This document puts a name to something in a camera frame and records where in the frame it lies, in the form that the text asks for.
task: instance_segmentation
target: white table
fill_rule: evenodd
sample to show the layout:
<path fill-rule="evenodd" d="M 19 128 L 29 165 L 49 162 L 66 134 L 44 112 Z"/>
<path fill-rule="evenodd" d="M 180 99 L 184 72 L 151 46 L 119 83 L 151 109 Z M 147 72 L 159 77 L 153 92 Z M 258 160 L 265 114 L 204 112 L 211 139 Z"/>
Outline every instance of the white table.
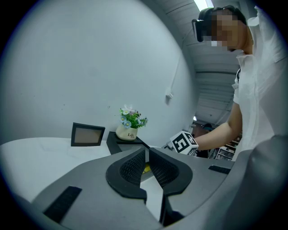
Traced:
<path fill-rule="evenodd" d="M 109 155 L 106 141 L 100 146 L 71 147 L 70 138 L 28 138 L 0 146 L 1 169 L 9 188 L 29 202 L 76 166 Z M 147 208 L 159 219 L 163 190 L 155 177 L 142 182 L 141 188 L 147 192 Z"/>

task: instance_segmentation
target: ceiling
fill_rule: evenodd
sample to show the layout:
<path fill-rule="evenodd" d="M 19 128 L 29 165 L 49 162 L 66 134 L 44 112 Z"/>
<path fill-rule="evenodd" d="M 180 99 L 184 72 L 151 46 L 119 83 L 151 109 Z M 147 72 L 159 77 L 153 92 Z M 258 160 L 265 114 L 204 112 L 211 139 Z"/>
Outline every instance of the ceiling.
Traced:
<path fill-rule="evenodd" d="M 199 9 L 194 0 L 154 0 L 165 14 L 177 25 L 182 38 L 190 31 L 191 21 L 198 18 Z M 233 5 L 238 7 L 246 18 L 250 18 L 245 0 L 212 0 L 215 7 Z M 188 49 L 199 81 L 200 97 L 196 117 L 200 123 L 217 126 L 227 121 L 233 104 L 232 84 L 239 63 L 239 51 L 229 52 L 222 47 L 212 47 L 205 42 L 199 43 L 193 31 L 186 37 L 184 44 Z"/>

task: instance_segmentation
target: man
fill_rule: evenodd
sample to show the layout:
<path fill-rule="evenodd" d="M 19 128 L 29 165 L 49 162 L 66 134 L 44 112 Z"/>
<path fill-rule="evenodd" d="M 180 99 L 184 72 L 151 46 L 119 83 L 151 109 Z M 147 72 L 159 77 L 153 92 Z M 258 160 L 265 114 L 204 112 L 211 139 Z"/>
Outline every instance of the man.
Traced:
<path fill-rule="evenodd" d="M 287 134 L 287 50 L 276 27 L 262 9 L 246 19 L 233 6 L 207 8 L 193 20 L 198 41 L 210 39 L 237 56 L 240 77 L 233 88 L 234 104 L 226 123 L 197 137 L 199 150 L 224 146 L 243 132 L 233 160 L 239 152 L 253 149 L 275 134 Z"/>

